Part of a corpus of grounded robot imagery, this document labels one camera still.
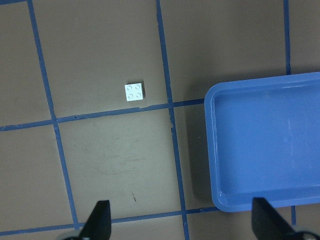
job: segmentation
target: blue plastic tray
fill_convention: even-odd
[[[204,107],[220,210],[320,203],[320,72],[219,83]]]

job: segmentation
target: floor tile grid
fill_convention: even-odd
[[[1,5],[17,3],[17,2],[24,2],[24,1],[23,0],[6,0],[6,1],[1,1]],[[137,108],[120,109],[120,110],[114,110],[114,111],[105,111],[105,112],[90,113],[90,114],[68,116],[68,117],[61,117],[61,118],[56,118],[56,116],[53,112],[53,102],[52,102],[51,93],[50,93],[50,89],[49,89],[49,83],[48,83],[46,68],[45,68],[45,64],[44,64],[44,58],[43,58],[42,51],[41,51],[41,43],[40,43],[40,39],[39,39],[33,4],[32,4],[31,0],[27,0],[27,3],[28,3],[29,11],[30,11],[30,18],[31,18],[31,24],[32,24],[34,37],[35,37],[36,47],[37,47],[37,51],[38,51],[38,55],[39,55],[39,59],[40,59],[41,73],[42,73],[43,82],[44,82],[44,86],[45,86],[45,90],[46,90],[48,105],[50,107],[51,120],[24,123],[24,124],[19,124],[19,125],[3,126],[3,127],[0,127],[0,131],[10,131],[10,130],[15,130],[15,129],[24,129],[24,128],[31,128],[31,127],[38,127],[38,126],[53,124],[54,130],[56,133],[56,139],[57,139],[57,145],[59,148],[60,158],[62,158],[61,164],[62,164],[62,169],[64,169],[63,174],[65,177],[66,187],[68,189],[70,209],[71,209],[71,212],[73,211],[72,218],[73,218],[74,224],[73,225],[69,224],[69,225],[39,227],[39,228],[23,229],[23,230],[16,230],[16,231],[7,231],[7,232],[1,232],[0,236],[39,232],[39,231],[48,231],[48,230],[55,230],[55,229],[69,229],[69,228],[77,229],[77,228],[84,225],[84,223],[78,223],[78,220],[77,220],[77,215],[75,212],[75,207],[74,207],[73,198],[72,198],[71,186],[69,183],[67,166],[66,166],[66,162],[65,162],[64,154],[63,154],[63,148],[62,148],[58,123],[77,121],[77,120],[87,119],[87,118],[98,118],[98,117],[108,116],[108,115],[120,115],[120,114],[128,114],[128,113],[135,113],[135,112],[152,111],[152,110],[157,110],[157,109],[168,108],[169,113],[170,113],[171,122],[173,125],[173,128],[171,130],[172,131],[172,141],[173,141],[173,147],[175,148],[174,155],[175,155],[175,160],[176,160],[176,165],[177,165],[177,176],[178,176],[178,179],[180,179],[178,181],[179,181],[180,198],[182,196],[182,200],[181,200],[182,211],[158,213],[158,214],[151,214],[151,215],[145,215],[145,216],[119,218],[119,219],[113,219],[112,222],[113,223],[120,223],[120,222],[136,221],[136,220],[142,220],[142,219],[161,218],[161,217],[175,216],[175,215],[185,215],[186,216],[186,214],[218,211],[218,209],[216,207],[207,207],[207,208],[199,208],[199,209],[191,209],[191,210],[186,210],[186,207],[185,207],[184,195],[183,195],[183,184],[182,184],[182,177],[181,177],[181,167],[180,167],[179,151],[178,151],[178,141],[177,141],[177,134],[176,134],[176,128],[175,128],[175,116],[174,116],[173,108],[180,107],[180,106],[202,104],[203,99],[196,99],[196,100],[189,100],[189,101],[182,101],[182,102],[173,102],[172,101],[172,93],[171,93],[171,87],[170,87],[170,76],[169,76],[169,65],[168,65],[168,59],[167,59],[167,53],[166,53],[165,36],[164,36],[164,29],[163,29],[163,24],[162,24],[160,1],[157,0],[157,10],[158,10],[157,11],[157,19],[158,19],[158,23],[159,23],[159,36],[160,36],[160,42],[161,42],[161,53],[162,53],[162,59],[163,59],[163,67],[164,67],[164,72],[165,72],[168,104],[153,105],[153,106],[149,106],[149,107],[145,107],[145,108],[138,108],[137,107]],[[289,40],[289,3],[288,3],[288,0],[283,0],[283,11],[284,11],[285,45],[286,45],[285,46],[286,47],[285,48],[285,50],[286,50],[286,72],[287,72],[287,74],[290,74],[290,40]],[[296,222],[295,206],[291,207],[291,212],[292,212],[292,214],[291,214],[292,224],[295,224],[295,222]],[[184,222],[184,229],[185,229],[186,238],[189,239],[188,225],[185,225],[187,223],[187,221],[183,221],[183,222]]]

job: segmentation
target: scuff mark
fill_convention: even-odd
[[[133,200],[134,200],[135,202],[137,202],[137,200],[136,200],[136,197],[135,197],[134,193],[133,193],[133,192],[131,192],[131,193],[132,193]]]
[[[290,154],[291,154],[291,156],[293,156],[294,155],[294,142],[293,142],[294,135],[292,133],[290,119],[288,119],[288,131],[289,131],[289,135],[290,135]]]

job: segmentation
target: white lego brick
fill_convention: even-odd
[[[126,100],[136,101],[144,99],[142,83],[124,85]]]

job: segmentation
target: tray rim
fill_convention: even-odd
[[[214,99],[223,94],[224,91],[247,89],[282,89],[292,87],[308,86],[309,83],[319,81],[320,84],[320,72],[300,73],[293,75],[273,76],[264,78],[255,78],[248,80],[228,81],[220,82],[212,86],[206,93],[204,98],[204,112],[205,112],[205,125],[207,135],[207,147],[208,147],[208,160],[209,160],[209,172],[210,172],[210,185],[211,185],[211,197],[214,205],[224,212],[239,212],[251,210],[251,202],[247,204],[239,205],[226,205],[221,201],[224,195],[219,186],[220,173],[219,158],[217,149],[217,126],[216,126],[216,113]],[[288,200],[271,201],[274,207],[286,207],[293,205],[303,205],[319,203],[319,197],[313,198],[294,198]]]

